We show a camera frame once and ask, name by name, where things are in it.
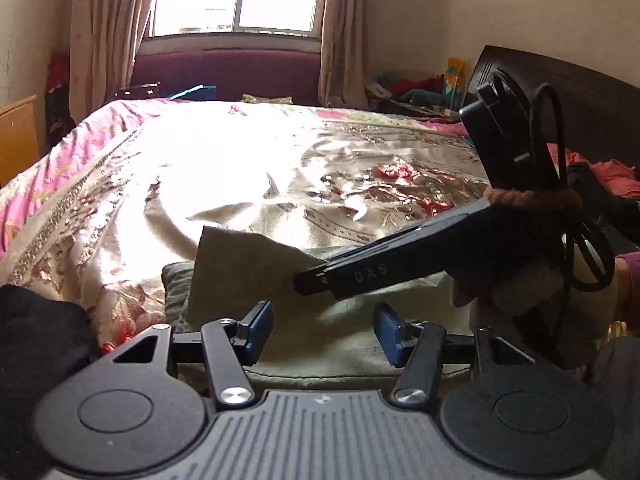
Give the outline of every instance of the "dark wooden headboard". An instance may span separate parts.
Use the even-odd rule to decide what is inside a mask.
[[[640,166],[640,89],[595,70],[500,46],[486,46],[469,81],[465,103],[476,88],[503,68],[530,98],[537,86],[554,86],[562,101],[566,145],[591,162],[616,158]],[[550,114],[544,114],[545,137],[555,142]]]

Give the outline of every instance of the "red clothing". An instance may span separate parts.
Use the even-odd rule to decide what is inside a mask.
[[[558,164],[558,146],[548,143],[546,145],[551,153],[551,158],[555,164]],[[607,162],[597,162],[591,164],[580,153],[565,150],[566,163],[586,162],[591,171],[596,174],[602,185],[614,195],[623,196],[625,198],[640,199],[640,182],[636,180],[636,168],[629,168],[617,160],[608,160]]]

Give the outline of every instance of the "curtain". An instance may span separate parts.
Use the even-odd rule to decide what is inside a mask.
[[[69,111],[76,122],[129,85],[152,0],[73,0]]]
[[[319,97],[325,106],[366,109],[364,0],[326,0]]]

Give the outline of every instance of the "window sill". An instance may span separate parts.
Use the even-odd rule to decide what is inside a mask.
[[[139,56],[167,54],[185,50],[209,50],[214,48],[243,48],[247,50],[295,50],[320,52],[320,38],[286,36],[285,34],[261,34],[258,32],[198,32],[143,38]]]

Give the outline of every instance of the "beige wall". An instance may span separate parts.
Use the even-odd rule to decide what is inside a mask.
[[[53,50],[68,48],[65,7],[66,0],[0,0],[0,107],[38,96],[34,110],[41,150],[46,145],[44,93],[49,59]]]
[[[527,50],[640,87],[640,0],[369,0],[369,72],[441,73],[486,44]]]

